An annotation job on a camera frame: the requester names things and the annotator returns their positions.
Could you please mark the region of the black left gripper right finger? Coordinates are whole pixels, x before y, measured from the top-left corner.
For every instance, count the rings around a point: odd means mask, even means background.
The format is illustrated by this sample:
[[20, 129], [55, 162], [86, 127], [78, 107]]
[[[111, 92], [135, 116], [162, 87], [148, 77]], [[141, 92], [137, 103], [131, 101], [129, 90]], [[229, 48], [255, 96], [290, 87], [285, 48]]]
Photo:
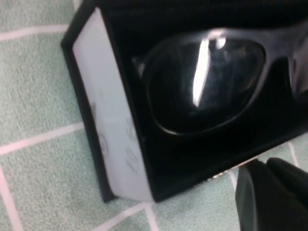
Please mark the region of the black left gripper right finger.
[[295, 194], [299, 202], [308, 208], [308, 173], [276, 157], [269, 158], [267, 166], [284, 187]]

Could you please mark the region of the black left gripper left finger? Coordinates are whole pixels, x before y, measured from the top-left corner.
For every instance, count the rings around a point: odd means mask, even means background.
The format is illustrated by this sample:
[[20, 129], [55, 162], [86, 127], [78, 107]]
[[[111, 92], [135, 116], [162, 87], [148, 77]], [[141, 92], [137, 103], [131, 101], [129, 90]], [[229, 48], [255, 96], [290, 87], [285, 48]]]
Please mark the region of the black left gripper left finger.
[[235, 193], [242, 231], [306, 231], [308, 209], [259, 160], [239, 168]]

